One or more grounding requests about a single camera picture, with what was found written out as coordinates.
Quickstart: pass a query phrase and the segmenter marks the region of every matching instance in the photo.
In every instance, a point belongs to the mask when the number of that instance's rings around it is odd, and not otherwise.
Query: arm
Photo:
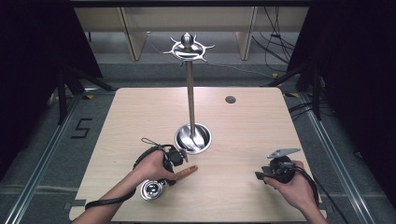
[[[304,169],[302,162],[294,161],[294,164]],[[294,178],[287,184],[270,177],[265,177],[264,183],[277,189],[291,206],[303,213],[309,223],[327,223],[315,204],[314,193],[308,181],[301,174],[296,172]]]
[[[163,152],[157,150],[147,155],[134,170],[102,196],[100,200],[119,198],[134,190],[147,179],[158,180],[162,178],[175,180],[176,175],[163,168]],[[77,217],[73,223],[109,223],[120,207],[121,203],[89,208]]]

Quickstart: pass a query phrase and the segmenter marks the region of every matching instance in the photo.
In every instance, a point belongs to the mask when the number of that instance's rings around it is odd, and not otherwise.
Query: metal pole
[[[192,74],[192,61],[186,61],[187,69],[187,94],[189,95],[189,112],[190,112],[190,138],[195,137],[195,116],[194,116],[194,78]]]

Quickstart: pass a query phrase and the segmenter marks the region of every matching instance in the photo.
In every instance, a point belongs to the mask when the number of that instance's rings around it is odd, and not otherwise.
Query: person's left hand
[[[144,180],[159,180],[169,179],[175,180],[175,174],[165,170],[163,167],[163,152],[156,150],[147,155],[137,166],[134,168],[134,173],[140,176],[141,181]]]

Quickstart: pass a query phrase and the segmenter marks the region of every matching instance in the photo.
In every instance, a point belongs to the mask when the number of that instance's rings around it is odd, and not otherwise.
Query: forearm
[[[134,171],[125,176],[116,186],[109,190],[100,200],[114,199],[124,196],[134,190],[143,180]],[[73,223],[109,223],[117,213],[122,203],[95,206],[87,209]]]
[[[326,218],[320,213],[320,211],[314,204],[312,206],[306,206],[300,209],[300,211],[303,213],[308,223],[315,223],[315,224],[328,223]]]

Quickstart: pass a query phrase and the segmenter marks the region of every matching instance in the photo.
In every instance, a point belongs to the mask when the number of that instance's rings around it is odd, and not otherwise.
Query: metal stand
[[[212,142],[212,134],[206,126],[195,123],[192,61],[197,59],[205,61],[203,56],[206,49],[213,48],[214,46],[205,47],[196,42],[195,39],[196,36],[192,37],[192,35],[188,33],[181,37],[180,42],[172,39],[175,45],[172,47],[172,50],[165,52],[173,54],[186,64],[190,124],[185,124],[177,130],[175,142],[177,147],[186,149],[186,152],[189,154],[197,154],[207,150]]]

